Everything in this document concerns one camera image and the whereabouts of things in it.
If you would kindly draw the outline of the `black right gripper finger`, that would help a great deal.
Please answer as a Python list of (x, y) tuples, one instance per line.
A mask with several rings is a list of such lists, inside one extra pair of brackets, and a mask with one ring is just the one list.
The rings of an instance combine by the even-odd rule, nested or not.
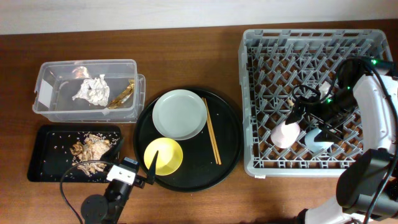
[(316, 141), (330, 141), (338, 143), (343, 140), (343, 124), (329, 125), (321, 123), (317, 126), (321, 133), (315, 138)]
[(304, 103), (304, 99), (303, 98), (297, 99), (293, 105), (292, 111), (285, 120), (285, 124), (289, 125), (293, 123), (299, 123), (306, 112), (306, 108), (307, 106)]

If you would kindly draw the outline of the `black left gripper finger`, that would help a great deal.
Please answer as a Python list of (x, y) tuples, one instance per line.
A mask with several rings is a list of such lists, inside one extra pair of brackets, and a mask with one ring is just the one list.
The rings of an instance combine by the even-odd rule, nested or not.
[(119, 152), (123, 146), (124, 143), (124, 138), (121, 138), (115, 146), (113, 146), (110, 150), (108, 150), (107, 152), (105, 152), (100, 160), (101, 161), (105, 161), (105, 162), (115, 162), (118, 160), (119, 158)]
[(153, 185), (155, 182), (155, 176), (156, 176), (156, 163), (157, 163), (157, 158), (158, 158), (159, 152), (156, 151), (154, 154), (154, 157), (152, 159), (152, 162), (148, 168), (148, 173), (147, 173), (147, 178), (146, 178), (146, 183)]

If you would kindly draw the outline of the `blue plastic cup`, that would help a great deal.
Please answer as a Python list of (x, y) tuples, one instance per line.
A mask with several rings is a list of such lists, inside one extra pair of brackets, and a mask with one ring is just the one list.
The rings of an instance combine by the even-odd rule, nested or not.
[(315, 138), (321, 133), (321, 129), (315, 128), (305, 135), (305, 145), (309, 151), (316, 153), (330, 148), (333, 142), (330, 141), (316, 141)]

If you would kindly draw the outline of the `food scraps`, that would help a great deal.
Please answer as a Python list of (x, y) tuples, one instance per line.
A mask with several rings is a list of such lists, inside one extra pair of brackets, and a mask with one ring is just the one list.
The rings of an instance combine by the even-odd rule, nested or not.
[(57, 131), (48, 133), (39, 159), (39, 180), (59, 182), (104, 182), (105, 164), (94, 163), (121, 139), (121, 133)]

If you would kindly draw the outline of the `yellow bowl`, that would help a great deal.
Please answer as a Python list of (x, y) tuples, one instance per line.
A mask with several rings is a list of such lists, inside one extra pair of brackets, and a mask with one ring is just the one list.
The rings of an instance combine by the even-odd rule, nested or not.
[(174, 173), (182, 164), (183, 151), (180, 144), (170, 138), (158, 138), (153, 140), (144, 151), (144, 164), (149, 169), (154, 156), (158, 152), (156, 160), (156, 175), (169, 175)]

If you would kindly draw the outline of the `pink plastic cup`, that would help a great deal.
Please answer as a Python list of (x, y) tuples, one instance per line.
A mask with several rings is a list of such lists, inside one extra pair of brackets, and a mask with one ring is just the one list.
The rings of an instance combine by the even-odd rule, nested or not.
[(285, 149), (294, 144), (299, 134), (300, 126), (298, 123), (286, 124), (283, 121), (271, 131), (271, 141), (275, 146)]

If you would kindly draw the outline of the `brown gold snack wrapper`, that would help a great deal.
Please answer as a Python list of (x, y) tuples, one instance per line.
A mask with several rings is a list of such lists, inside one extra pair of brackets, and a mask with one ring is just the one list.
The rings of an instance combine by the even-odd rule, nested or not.
[(124, 91), (122, 91), (110, 104), (107, 106), (108, 109), (120, 108), (134, 93), (135, 81), (129, 80), (129, 84)]

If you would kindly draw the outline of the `white tissue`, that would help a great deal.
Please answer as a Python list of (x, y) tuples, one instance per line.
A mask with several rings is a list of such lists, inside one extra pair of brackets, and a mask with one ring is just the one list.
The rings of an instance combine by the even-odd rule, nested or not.
[(72, 100), (80, 98), (95, 106), (107, 106), (110, 88), (104, 78), (105, 74), (101, 74), (98, 78), (84, 79)]

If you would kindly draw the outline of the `grey plate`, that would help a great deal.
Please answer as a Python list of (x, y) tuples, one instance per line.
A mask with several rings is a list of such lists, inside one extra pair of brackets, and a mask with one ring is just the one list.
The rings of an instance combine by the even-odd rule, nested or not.
[(152, 110), (156, 130), (176, 141), (196, 136), (204, 128), (206, 120), (204, 101), (190, 90), (177, 89), (164, 93)]

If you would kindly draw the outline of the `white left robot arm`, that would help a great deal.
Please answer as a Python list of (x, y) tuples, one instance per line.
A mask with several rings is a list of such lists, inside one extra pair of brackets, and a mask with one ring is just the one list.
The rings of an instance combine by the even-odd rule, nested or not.
[(81, 214), (85, 223), (117, 223), (134, 187), (144, 188), (155, 182), (156, 151), (146, 177), (138, 175), (139, 163), (125, 157), (119, 164), (110, 164), (106, 176), (109, 181), (103, 195), (87, 197), (81, 205)]

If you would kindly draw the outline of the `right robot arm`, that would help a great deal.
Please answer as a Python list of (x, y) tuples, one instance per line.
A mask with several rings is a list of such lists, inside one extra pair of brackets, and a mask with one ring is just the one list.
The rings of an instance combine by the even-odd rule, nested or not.
[(397, 65), (388, 60), (351, 57), (336, 69), (325, 95), (294, 97), (285, 124), (313, 116), (320, 133), (315, 141), (338, 142), (347, 117), (359, 110), (363, 154), (339, 177), (335, 196), (304, 209), (296, 223), (369, 223), (397, 218)]

